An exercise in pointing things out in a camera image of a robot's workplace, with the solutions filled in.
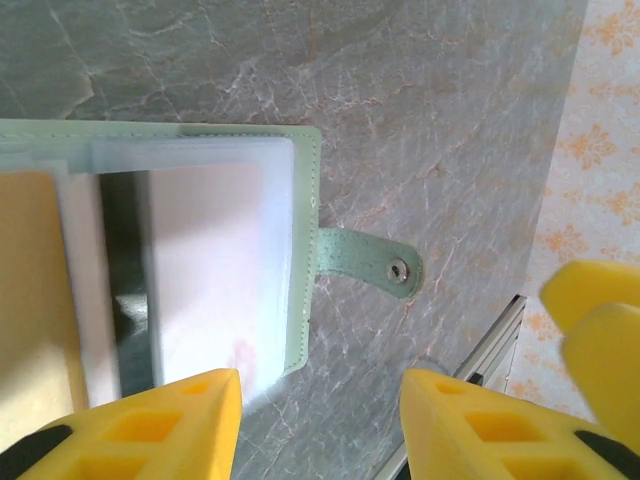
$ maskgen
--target floral wallpaper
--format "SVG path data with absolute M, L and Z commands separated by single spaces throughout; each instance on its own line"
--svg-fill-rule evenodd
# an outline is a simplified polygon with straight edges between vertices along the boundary
M 547 180 L 523 294 L 530 296 L 507 393 L 592 415 L 536 298 L 573 258 L 640 265 L 640 0 L 591 0 Z

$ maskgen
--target mint green card holder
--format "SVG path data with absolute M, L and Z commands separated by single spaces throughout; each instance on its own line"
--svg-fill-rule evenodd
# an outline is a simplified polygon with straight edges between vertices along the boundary
M 0 120 L 0 170 L 66 164 L 68 173 L 96 171 L 95 140 L 154 140 L 206 136 L 276 136 L 294 144 L 292 262 L 285 374 L 305 365 L 316 274 L 344 275 L 396 298 L 420 287 L 422 260 L 402 243 L 340 228 L 318 227 L 321 136 L 307 126 L 209 125 L 65 120 Z

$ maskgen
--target metal snap fastener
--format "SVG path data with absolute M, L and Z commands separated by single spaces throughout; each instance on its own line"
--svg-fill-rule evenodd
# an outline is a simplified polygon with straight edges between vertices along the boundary
M 399 258 L 391 260 L 387 265 L 387 278 L 391 283 L 404 283 L 409 278 L 409 267 Z

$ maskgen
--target gray marble countertop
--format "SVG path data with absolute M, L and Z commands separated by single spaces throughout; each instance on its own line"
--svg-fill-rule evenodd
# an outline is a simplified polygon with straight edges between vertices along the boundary
M 309 363 L 234 478 L 365 479 L 403 371 L 452 373 L 525 271 L 586 0 L 10 0 L 0 116 L 315 125 L 321 225 L 415 245 L 409 301 L 318 278 Z

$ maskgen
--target stitching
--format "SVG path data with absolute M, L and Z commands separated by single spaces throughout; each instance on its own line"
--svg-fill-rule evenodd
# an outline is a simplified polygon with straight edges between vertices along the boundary
M 277 134 L 277 133 L 252 133 L 252 132 L 247 132 L 247 133 L 214 133 L 214 134 L 207 134 L 207 133 L 203 133 L 200 135 L 180 135 L 180 134 L 175 134 L 175 133 L 85 133 L 85 134 L 78 134 L 78 133 L 68 133 L 68 134 L 57 134 L 57 133 L 52 133 L 52 134 L 35 134 L 35 133 L 16 133 L 16 134 L 11 134 L 11 133 L 4 133 L 4 134 L 0 134 L 0 138 L 3 139 L 21 139 L 21 138 L 25 138 L 25 139 L 34 139 L 34 138 L 46 138 L 46 139 L 56 139 L 56 138 L 194 138 L 194 137 L 215 137 L 215 136 L 226 136 L 226 137 L 286 137 L 286 138 L 294 138 L 294 137 L 304 137 L 304 138 L 308 138 L 311 140 L 311 149 L 312 149 L 312 157 L 313 157 L 313 164 L 311 166 L 311 195 L 312 197 L 315 197 L 316 195 L 316 167 L 318 164 L 318 145 L 317 142 L 315 140 L 315 138 L 312 135 L 307 135 L 304 133 L 286 133 L 286 134 Z M 300 332 L 300 351 L 298 353 L 298 359 L 293 362 L 290 363 L 288 365 L 285 365 L 284 369 L 288 370 L 292 367 L 296 367 L 300 364 L 300 362 L 302 361 L 302 358 L 304 356 L 304 348 L 305 348 L 305 336 L 306 333 L 309 329 L 309 320 L 311 318 L 311 291 L 313 289 L 313 284 L 315 283 L 315 279 L 311 278 L 311 270 L 312 270 L 312 253 L 313 253 L 313 246 L 315 244 L 316 241 L 316 234 L 317 234 L 317 230 L 318 230 L 318 224 L 317 222 L 314 221 L 315 216 L 313 215 L 313 211 L 312 211 L 312 215 L 310 216 L 310 220 L 309 220 L 309 249 L 307 251 L 307 281 L 305 284 L 305 290 L 304 290 L 304 295 L 303 295 L 303 305 L 302 305 L 302 312 L 300 312 L 302 314 L 302 328 L 301 328 L 301 332 Z

